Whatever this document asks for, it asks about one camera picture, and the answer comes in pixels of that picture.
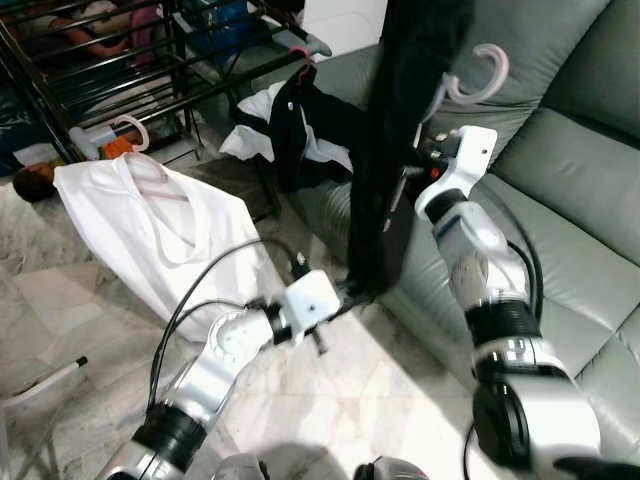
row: white cloth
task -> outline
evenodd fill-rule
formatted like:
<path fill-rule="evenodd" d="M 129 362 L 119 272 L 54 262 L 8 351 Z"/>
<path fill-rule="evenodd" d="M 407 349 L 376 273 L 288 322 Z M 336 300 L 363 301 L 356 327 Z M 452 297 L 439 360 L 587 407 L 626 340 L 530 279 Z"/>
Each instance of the white cloth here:
<path fill-rule="evenodd" d="M 58 167 L 54 184 L 91 251 L 165 321 L 211 260 L 258 238 L 241 199 L 140 153 Z M 257 247 L 215 266 L 185 309 L 209 299 L 245 303 L 280 292 L 282 283 L 269 256 Z M 178 332 L 203 342 L 225 311 L 207 308 Z"/>
<path fill-rule="evenodd" d="M 53 162 L 59 155 L 50 143 L 34 143 L 22 150 L 13 152 L 16 159 L 25 167 L 42 162 Z"/>
<path fill-rule="evenodd" d="M 286 82 L 278 82 L 265 90 L 260 90 L 255 95 L 245 98 L 238 103 L 238 108 L 244 113 L 261 118 L 267 123 L 271 120 L 271 107 L 273 101 Z M 338 162 L 344 168 L 353 173 L 353 165 L 349 158 L 349 150 L 341 145 L 316 138 L 313 127 L 304 117 L 303 122 L 307 134 L 307 144 L 304 156 L 308 160 L 327 163 L 331 160 Z M 246 125 L 237 125 L 220 147 L 220 152 L 233 155 L 240 160 L 247 160 L 260 154 L 270 162 L 275 160 L 271 139 Z"/>

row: sofa cushion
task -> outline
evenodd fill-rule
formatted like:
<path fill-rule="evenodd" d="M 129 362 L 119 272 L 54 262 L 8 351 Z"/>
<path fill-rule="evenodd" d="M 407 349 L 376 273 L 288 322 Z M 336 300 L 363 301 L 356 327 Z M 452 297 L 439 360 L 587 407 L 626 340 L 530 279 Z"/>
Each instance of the sofa cushion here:
<path fill-rule="evenodd" d="M 463 89 L 475 92 L 491 78 L 491 62 L 472 48 L 495 43 L 511 68 L 502 89 L 484 105 L 460 107 L 446 101 L 434 118 L 434 131 L 479 125 L 498 131 L 495 159 L 537 107 L 562 64 L 609 0 L 477 0 L 476 20 L 454 65 Z"/>
<path fill-rule="evenodd" d="M 494 172 L 640 265 L 637 149 L 543 108 Z"/>
<path fill-rule="evenodd" d="M 636 428 L 640 394 L 633 394 L 640 381 L 640 325 L 636 318 L 640 268 L 495 175 L 487 175 L 482 183 L 504 199 L 530 233 L 545 278 L 542 333 L 593 401 L 607 454 L 625 458 L 637 441 L 633 432 L 640 432 Z M 508 238 L 523 244 L 482 187 L 474 189 L 472 199 L 486 208 Z M 295 195 L 295 202 L 311 229 L 344 259 L 349 186 L 302 190 Z M 402 278 L 383 302 L 448 369 L 472 387 L 471 339 L 447 280 L 430 225 L 417 222 Z M 625 392 L 625 398 L 618 401 L 616 392 Z"/>
<path fill-rule="evenodd" d="M 544 100 L 640 140 L 640 2 L 614 0 L 562 67 Z"/>
<path fill-rule="evenodd" d="M 600 419 L 605 457 L 626 459 L 640 445 L 640 309 L 578 375 Z"/>

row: sofa backrest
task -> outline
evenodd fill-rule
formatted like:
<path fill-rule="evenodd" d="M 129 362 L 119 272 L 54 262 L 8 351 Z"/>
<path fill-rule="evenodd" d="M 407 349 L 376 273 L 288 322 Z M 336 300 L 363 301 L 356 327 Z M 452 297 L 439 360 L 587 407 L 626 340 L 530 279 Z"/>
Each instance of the sofa backrest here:
<path fill-rule="evenodd" d="M 639 1 L 611 2 L 560 70 L 544 104 L 640 144 Z"/>
<path fill-rule="evenodd" d="M 503 88 L 487 102 L 458 106 L 446 101 L 431 131 L 465 123 L 498 131 L 495 159 L 537 108 L 562 65 L 609 0 L 476 0 L 476 20 L 453 73 L 467 92 L 482 89 L 493 67 L 472 53 L 475 45 L 495 43 L 511 67 Z"/>

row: black garment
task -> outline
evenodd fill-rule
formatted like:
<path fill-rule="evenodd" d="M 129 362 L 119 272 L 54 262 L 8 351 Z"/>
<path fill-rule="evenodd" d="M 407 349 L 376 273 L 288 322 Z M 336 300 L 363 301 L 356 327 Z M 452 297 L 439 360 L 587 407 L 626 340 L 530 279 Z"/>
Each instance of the black garment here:
<path fill-rule="evenodd" d="M 304 0 L 267 0 L 266 3 L 278 10 L 294 13 L 298 13 L 304 8 Z"/>
<path fill-rule="evenodd" d="M 307 126 L 317 139 L 351 150 L 364 122 L 364 113 L 357 107 L 321 92 L 313 84 L 315 75 L 315 68 L 305 66 L 282 86 L 271 105 L 268 123 L 235 109 L 236 124 L 270 138 L 278 181 L 285 193 L 326 180 L 343 183 L 351 178 L 351 172 L 336 161 L 321 163 L 304 156 Z"/>
<path fill-rule="evenodd" d="M 354 295 L 379 295 L 400 277 L 413 214 L 408 204 L 399 206 L 397 218 L 389 218 L 389 211 L 417 125 L 472 15 L 473 0 L 402 0 L 389 18 L 365 126 L 351 151 L 348 266 Z"/>

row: blue object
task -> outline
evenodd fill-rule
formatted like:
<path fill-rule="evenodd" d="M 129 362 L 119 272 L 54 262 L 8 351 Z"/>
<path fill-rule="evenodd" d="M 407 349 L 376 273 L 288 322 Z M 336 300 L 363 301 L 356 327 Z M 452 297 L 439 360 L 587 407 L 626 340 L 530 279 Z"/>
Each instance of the blue object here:
<path fill-rule="evenodd" d="M 203 0 L 188 0 L 185 4 L 185 14 L 187 18 L 189 17 L 189 10 L 206 4 L 208 4 L 208 2 Z M 213 7 L 198 13 L 195 18 L 189 18 L 193 27 L 197 29 L 211 28 L 217 24 L 229 24 L 222 28 L 203 33 L 202 35 L 196 35 L 190 40 L 191 46 L 201 54 L 223 50 L 214 55 L 212 59 L 218 66 L 224 67 L 229 58 L 246 46 L 245 44 L 241 44 L 243 40 L 261 31 L 267 31 L 266 25 L 255 17 L 243 19 L 248 15 L 247 2 L 244 0 Z"/>

